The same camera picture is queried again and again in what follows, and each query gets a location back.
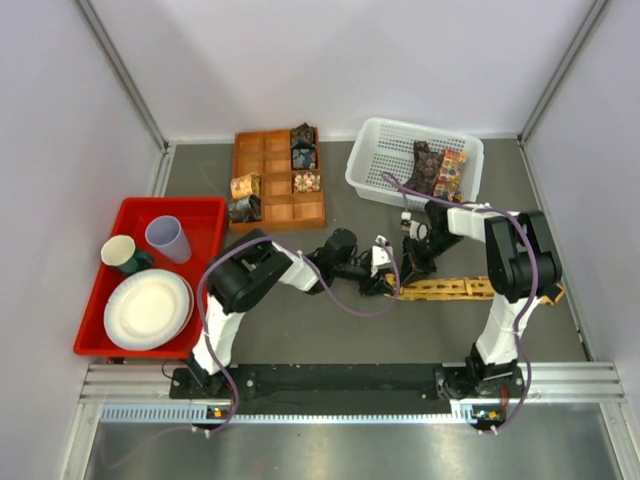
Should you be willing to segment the yellow insect print tie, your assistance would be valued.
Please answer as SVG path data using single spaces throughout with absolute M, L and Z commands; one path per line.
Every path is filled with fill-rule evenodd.
M 400 287 L 403 301 L 490 301 L 495 291 L 487 276 L 423 279 Z

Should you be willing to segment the orange tan tie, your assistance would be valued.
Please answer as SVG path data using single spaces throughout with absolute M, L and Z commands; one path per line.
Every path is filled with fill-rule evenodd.
M 230 182 L 230 191 L 233 199 L 242 199 L 251 195 L 260 195 L 261 175 L 251 172 L 234 177 Z

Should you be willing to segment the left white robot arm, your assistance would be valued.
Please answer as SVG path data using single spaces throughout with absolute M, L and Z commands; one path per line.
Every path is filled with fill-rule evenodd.
M 221 251 L 208 265 L 196 293 L 202 328 L 189 354 L 192 384 L 205 396 L 216 396 L 231 378 L 226 368 L 244 315 L 278 283 L 302 293 L 330 293 L 335 279 L 356 282 L 363 295 L 391 291 L 399 296 L 401 270 L 383 236 L 357 252 L 356 235 L 335 230 L 325 243 L 306 254 L 254 229 Z

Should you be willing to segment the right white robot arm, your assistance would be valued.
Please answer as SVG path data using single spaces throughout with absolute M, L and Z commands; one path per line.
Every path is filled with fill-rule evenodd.
M 487 396 L 521 376 L 521 337 L 533 310 L 551 297 L 562 265 L 541 211 L 500 211 L 487 204 L 425 205 L 429 222 L 401 215 L 403 257 L 400 284 L 409 286 L 436 271 L 435 260 L 464 239 L 485 246 L 494 291 L 488 320 L 465 358 L 465 367 L 436 369 L 440 392 L 452 399 Z

